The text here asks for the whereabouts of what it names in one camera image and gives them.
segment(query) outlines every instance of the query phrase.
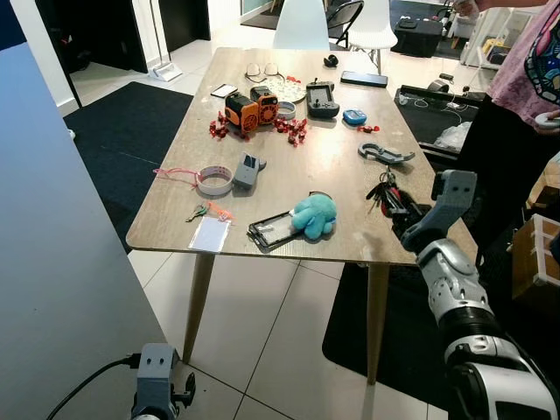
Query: white tile floor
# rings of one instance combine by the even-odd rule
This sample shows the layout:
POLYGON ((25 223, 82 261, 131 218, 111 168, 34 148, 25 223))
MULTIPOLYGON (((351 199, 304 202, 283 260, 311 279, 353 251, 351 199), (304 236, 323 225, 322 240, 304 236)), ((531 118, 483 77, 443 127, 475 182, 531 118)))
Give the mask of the white tile floor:
MULTIPOLYGON (((171 83, 93 63, 73 74, 84 104, 131 81, 194 95, 219 46, 271 47, 273 31, 236 26, 213 41, 173 53, 184 74, 171 83)), ((460 93, 474 69, 441 58, 383 53, 391 95, 402 84, 427 87, 455 74, 460 93)), ((476 88, 492 73, 480 72, 476 88)), ((139 282, 165 337, 180 352, 193 273, 193 255, 132 251, 139 282)), ((441 420, 447 413, 327 360, 321 343, 343 264, 218 256, 191 364, 177 378, 197 375, 197 395, 182 418, 191 420, 441 420)))

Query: blue octopus plush toy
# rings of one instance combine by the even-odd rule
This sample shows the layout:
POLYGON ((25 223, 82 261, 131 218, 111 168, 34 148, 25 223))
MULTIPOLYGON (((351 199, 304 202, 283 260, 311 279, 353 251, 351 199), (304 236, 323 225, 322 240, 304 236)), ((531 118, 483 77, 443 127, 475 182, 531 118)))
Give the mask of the blue octopus plush toy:
POLYGON ((318 192, 297 204, 291 224, 295 229, 303 230, 309 239, 316 240, 323 234, 330 234, 335 221, 336 205, 333 199, 318 192))

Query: glasses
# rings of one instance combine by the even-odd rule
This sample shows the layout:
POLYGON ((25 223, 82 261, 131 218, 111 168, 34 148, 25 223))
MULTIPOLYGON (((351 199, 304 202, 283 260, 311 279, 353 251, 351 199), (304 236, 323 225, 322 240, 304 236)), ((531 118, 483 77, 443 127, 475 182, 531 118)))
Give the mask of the glasses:
POLYGON ((250 81, 252 81, 253 83, 263 83, 264 81, 267 80, 266 76, 280 76, 283 81, 286 81, 286 79, 278 72, 278 65, 275 63, 269 63, 264 67, 265 77, 263 77, 261 80, 254 80, 254 78, 257 78, 262 74, 263 72, 261 72, 261 68, 259 67, 258 64, 249 63, 247 66, 247 72, 245 73, 245 77, 250 81))

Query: plastic bag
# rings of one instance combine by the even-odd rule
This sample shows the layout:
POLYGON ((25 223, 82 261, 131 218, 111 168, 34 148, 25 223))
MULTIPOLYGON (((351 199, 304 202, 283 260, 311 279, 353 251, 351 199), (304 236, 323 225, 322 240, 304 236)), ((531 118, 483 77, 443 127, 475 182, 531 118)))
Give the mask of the plastic bag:
POLYGON ((460 151, 466 139, 466 133, 471 128, 471 122, 463 122, 458 126, 444 129, 444 132, 437 138, 435 146, 445 147, 454 151, 460 151))

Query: pink shirt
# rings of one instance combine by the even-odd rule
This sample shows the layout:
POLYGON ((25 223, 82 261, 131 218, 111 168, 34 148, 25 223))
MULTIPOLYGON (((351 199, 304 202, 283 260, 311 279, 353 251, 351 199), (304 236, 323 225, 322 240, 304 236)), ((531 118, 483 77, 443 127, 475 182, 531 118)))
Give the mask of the pink shirt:
POLYGON ((560 109, 560 0, 549 0, 533 17, 488 94, 533 127, 536 116, 560 109))

